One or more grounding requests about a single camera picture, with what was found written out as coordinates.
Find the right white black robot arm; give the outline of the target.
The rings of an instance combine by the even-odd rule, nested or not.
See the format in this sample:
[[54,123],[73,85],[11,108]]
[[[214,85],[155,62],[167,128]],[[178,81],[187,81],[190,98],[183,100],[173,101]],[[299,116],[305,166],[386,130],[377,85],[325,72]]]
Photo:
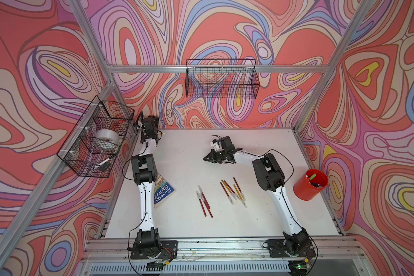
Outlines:
[[249,166],[255,174],[259,187],[271,195],[284,225],[282,234],[285,254],[291,257],[304,254],[307,258],[314,258],[317,255],[317,246],[314,245],[307,230],[299,223],[285,188],[287,179],[275,156],[270,151],[257,155],[235,147],[228,136],[215,135],[210,145],[212,149],[204,157],[204,161]]

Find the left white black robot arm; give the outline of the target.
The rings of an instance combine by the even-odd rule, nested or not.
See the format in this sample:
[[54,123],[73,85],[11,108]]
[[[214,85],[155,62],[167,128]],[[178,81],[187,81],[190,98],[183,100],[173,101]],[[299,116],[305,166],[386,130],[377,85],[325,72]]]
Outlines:
[[158,180],[153,152],[159,142],[158,125],[158,117],[145,117],[143,113],[138,115],[135,127],[140,134],[141,149],[138,154],[131,157],[133,181],[137,184],[140,194],[141,217],[136,227],[138,232],[133,249],[150,259],[157,258],[162,251],[159,232],[153,219],[154,189]]

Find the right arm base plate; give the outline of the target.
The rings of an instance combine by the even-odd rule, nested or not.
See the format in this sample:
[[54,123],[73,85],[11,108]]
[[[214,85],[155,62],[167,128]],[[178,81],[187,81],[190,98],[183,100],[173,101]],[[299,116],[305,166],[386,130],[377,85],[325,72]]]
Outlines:
[[269,251],[271,258],[308,258],[316,256],[315,246],[307,239],[305,243],[293,243],[285,239],[268,239],[262,247]]

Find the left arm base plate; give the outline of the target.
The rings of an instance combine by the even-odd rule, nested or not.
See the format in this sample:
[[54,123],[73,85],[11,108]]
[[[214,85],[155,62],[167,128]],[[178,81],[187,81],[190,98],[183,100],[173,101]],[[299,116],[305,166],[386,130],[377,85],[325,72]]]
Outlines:
[[129,253],[131,260],[170,260],[177,257],[178,241],[164,240],[160,245],[152,244],[151,246],[133,246]]

